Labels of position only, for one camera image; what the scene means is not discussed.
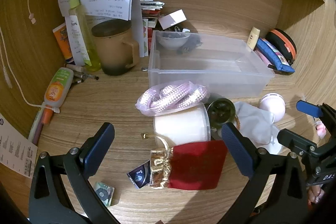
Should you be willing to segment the person's right hand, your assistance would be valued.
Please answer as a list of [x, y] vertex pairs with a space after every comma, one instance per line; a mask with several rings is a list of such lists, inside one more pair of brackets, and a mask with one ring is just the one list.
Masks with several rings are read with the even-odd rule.
[[[315, 123], [315, 129], [319, 139], [322, 140], [327, 133], [325, 125], [318, 120]], [[324, 193], [325, 192], [322, 190], [320, 185], [311, 186], [307, 191], [308, 204], [312, 205], [319, 203], [319, 200], [323, 197]]]

